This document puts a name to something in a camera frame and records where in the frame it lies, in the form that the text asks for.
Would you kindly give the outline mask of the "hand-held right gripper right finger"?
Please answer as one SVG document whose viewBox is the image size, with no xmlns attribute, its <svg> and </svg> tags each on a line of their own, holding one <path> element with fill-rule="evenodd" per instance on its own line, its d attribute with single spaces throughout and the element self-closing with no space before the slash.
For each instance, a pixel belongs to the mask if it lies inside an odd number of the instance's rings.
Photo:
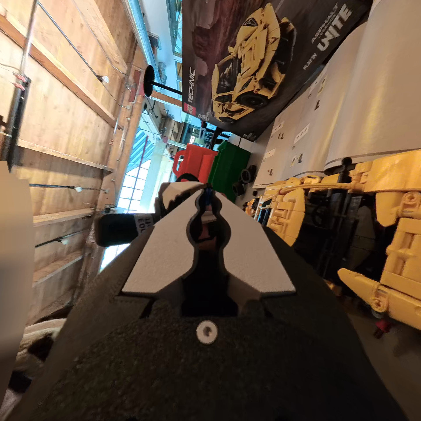
<svg viewBox="0 0 421 421">
<path fill-rule="evenodd" d="M 210 312 L 233 316 L 249 301 L 295 294 L 296 287 L 262 226 L 221 193 L 210 209 Z"/>
</svg>

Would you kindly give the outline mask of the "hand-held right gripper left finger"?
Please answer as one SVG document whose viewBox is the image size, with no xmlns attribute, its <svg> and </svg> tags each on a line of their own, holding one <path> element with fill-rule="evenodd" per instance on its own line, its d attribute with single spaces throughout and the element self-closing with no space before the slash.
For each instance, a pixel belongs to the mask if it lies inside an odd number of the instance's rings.
<svg viewBox="0 0 421 421">
<path fill-rule="evenodd" d="M 205 254 L 197 248 L 191 235 L 196 233 L 194 220 L 201 216 L 200 198 L 205 190 L 171 211 L 153 228 L 121 290 L 121 304 L 147 306 L 163 301 L 178 316 L 192 315 L 191 307 L 204 294 L 206 284 Z"/>
</svg>

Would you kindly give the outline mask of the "yellow toy brick car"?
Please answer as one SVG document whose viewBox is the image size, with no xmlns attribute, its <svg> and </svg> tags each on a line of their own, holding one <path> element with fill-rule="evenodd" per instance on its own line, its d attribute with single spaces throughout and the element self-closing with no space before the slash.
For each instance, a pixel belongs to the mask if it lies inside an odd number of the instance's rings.
<svg viewBox="0 0 421 421">
<path fill-rule="evenodd" d="M 290 177 L 243 204 L 337 295 L 371 308 L 375 336 L 392 320 L 421 328 L 420 150 L 354 164 L 327 176 Z"/>
</svg>

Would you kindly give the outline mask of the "instruction booklet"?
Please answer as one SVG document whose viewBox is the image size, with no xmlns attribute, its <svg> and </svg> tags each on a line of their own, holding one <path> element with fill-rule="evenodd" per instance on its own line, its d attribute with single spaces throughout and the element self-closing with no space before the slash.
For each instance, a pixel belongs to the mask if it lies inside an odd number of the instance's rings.
<svg viewBox="0 0 421 421">
<path fill-rule="evenodd" d="M 420 149 L 421 2 L 374 1 L 273 124 L 253 187 Z"/>
</svg>

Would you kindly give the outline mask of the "grey desk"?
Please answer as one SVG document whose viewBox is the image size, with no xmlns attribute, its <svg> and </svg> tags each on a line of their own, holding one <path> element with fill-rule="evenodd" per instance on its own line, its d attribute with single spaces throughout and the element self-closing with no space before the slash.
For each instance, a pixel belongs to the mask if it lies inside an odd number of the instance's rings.
<svg viewBox="0 0 421 421">
<path fill-rule="evenodd" d="M 392 320 L 390 331 L 375 336 L 373 315 L 358 297 L 325 290 L 345 311 L 376 373 L 409 420 L 420 420 L 420 330 Z"/>
</svg>

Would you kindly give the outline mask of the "person's left hand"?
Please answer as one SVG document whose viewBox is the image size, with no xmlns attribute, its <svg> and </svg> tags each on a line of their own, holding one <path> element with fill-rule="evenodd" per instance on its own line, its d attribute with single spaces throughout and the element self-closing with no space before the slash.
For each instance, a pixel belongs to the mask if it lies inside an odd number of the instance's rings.
<svg viewBox="0 0 421 421">
<path fill-rule="evenodd" d="M 197 239 L 196 246 L 198 250 L 206 252 L 215 252 L 217 248 L 217 237 L 209 231 L 209 224 L 202 225 L 202 232 Z"/>
</svg>

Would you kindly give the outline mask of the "red storage bin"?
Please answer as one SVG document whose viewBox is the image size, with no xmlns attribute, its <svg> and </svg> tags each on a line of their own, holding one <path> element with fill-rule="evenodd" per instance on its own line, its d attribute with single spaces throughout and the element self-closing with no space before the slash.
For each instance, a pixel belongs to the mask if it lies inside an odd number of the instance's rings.
<svg viewBox="0 0 421 421">
<path fill-rule="evenodd" d="M 213 161 L 217 155 L 217 151 L 188 144 L 185 150 L 180 150 L 176 153 L 172 172 L 177 177 L 186 173 L 192 174 L 199 182 L 207 183 Z"/>
</svg>

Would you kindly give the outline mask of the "green storage bin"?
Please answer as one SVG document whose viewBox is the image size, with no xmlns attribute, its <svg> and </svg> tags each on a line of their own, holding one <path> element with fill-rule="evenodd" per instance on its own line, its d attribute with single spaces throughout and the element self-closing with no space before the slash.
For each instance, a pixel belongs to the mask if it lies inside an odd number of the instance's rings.
<svg viewBox="0 0 421 421">
<path fill-rule="evenodd" d="M 232 185 L 239 180 L 241 171 L 247 167 L 251 152 L 228 141 L 223 141 L 218 154 L 213 160 L 208 183 L 215 191 L 225 194 L 228 200 L 235 202 L 236 195 Z"/>
</svg>

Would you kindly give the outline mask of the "black floor lamp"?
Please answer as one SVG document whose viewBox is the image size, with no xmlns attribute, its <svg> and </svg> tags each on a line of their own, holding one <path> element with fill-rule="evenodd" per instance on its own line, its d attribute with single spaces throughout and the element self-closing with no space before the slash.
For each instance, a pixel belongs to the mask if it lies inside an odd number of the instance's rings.
<svg viewBox="0 0 421 421">
<path fill-rule="evenodd" d="M 182 95 L 181 91 L 178 91 L 174 88 L 167 87 L 161 83 L 155 82 L 155 70 L 152 65 L 148 65 L 144 70 L 143 75 L 143 93 L 145 97 L 151 97 L 154 87 L 158 87 L 168 92 L 175 93 L 177 95 Z"/>
</svg>

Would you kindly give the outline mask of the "toy car box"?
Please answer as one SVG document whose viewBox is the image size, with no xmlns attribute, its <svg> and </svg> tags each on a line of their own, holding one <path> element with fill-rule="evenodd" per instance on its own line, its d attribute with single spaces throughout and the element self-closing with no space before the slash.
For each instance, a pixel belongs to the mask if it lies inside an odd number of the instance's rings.
<svg viewBox="0 0 421 421">
<path fill-rule="evenodd" d="M 183 1 L 183 111 L 255 141 L 372 3 Z"/>
</svg>

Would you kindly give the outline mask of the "metal ceiling duct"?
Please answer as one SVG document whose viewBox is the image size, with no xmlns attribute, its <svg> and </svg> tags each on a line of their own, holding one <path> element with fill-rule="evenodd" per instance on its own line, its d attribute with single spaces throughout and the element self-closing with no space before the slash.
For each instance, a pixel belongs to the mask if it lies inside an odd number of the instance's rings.
<svg viewBox="0 0 421 421">
<path fill-rule="evenodd" d="M 149 40 L 149 34 L 146 29 L 143 13 L 138 0 L 127 0 L 124 1 L 127 14 L 129 16 L 130 23 L 138 44 L 143 50 L 145 61 L 148 65 L 151 65 L 155 72 L 155 79 L 158 83 L 161 83 L 161 78 L 153 54 L 152 46 Z"/>
</svg>

